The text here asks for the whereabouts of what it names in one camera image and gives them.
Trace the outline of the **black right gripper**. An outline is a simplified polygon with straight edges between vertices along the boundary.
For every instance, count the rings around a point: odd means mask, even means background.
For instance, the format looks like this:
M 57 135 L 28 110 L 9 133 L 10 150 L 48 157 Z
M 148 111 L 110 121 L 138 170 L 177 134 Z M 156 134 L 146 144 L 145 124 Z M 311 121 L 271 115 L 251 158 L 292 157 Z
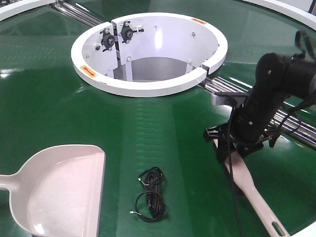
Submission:
M 262 150 L 263 142 L 272 137 L 271 129 L 255 129 L 251 125 L 236 125 L 224 123 L 219 126 L 206 128 L 203 137 L 206 142 L 215 140 L 215 153 L 219 163 L 223 163 L 229 155 L 229 151 L 235 151 L 234 143 L 237 143 L 237 151 L 242 158 Z

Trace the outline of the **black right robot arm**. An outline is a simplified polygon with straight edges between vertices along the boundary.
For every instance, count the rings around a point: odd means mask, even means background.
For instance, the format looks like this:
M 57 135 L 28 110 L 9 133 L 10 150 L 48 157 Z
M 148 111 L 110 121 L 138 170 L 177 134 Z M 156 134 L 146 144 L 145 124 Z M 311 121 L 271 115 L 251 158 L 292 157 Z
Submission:
M 288 96 L 302 99 L 290 108 L 288 115 L 311 106 L 316 101 L 316 62 L 303 54 L 268 53 L 256 66 L 256 83 L 249 93 L 215 92 L 212 103 L 233 107 L 228 122 L 207 128 L 205 140 L 217 140 L 216 156 L 223 163 L 233 151 L 242 157 L 263 148 L 269 141 L 273 147 L 281 134 L 281 126 L 268 129 L 268 124 Z

